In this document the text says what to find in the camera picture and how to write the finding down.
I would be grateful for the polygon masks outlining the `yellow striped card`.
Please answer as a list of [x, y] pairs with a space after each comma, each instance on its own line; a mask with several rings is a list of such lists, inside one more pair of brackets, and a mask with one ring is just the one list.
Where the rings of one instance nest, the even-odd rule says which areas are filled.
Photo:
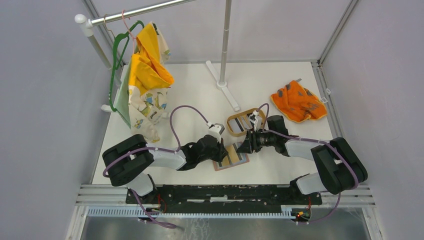
[[229, 167], [236, 165], [242, 160], [242, 157], [239, 153], [237, 153], [237, 146], [235, 144], [229, 145], [226, 147], [228, 155], [222, 160], [222, 167]]

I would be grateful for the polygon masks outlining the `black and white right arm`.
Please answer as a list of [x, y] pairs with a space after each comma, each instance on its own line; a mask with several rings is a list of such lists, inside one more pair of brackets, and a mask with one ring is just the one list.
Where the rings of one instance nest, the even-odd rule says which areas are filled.
[[268, 117], [266, 123], [267, 129], [248, 130], [236, 151], [253, 154], [263, 147], [273, 147], [283, 156], [314, 162], [316, 173], [300, 176], [290, 182], [288, 196], [293, 203], [302, 204], [312, 193], [338, 195], [357, 188], [368, 179], [366, 168], [345, 138], [326, 141], [290, 135], [281, 115]]

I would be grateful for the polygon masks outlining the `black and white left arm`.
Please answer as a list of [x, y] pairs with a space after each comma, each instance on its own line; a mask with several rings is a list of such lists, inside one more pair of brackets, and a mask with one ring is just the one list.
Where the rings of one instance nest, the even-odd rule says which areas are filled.
[[220, 163], [228, 156], [223, 141], [207, 134], [196, 142], [189, 142], [179, 150], [148, 144], [141, 134], [133, 135], [108, 148], [102, 154], [105, 169], [102, 175], [111, 185], [127, 185], [148, 167], [163, 167], [188, 171], [211, 160]]

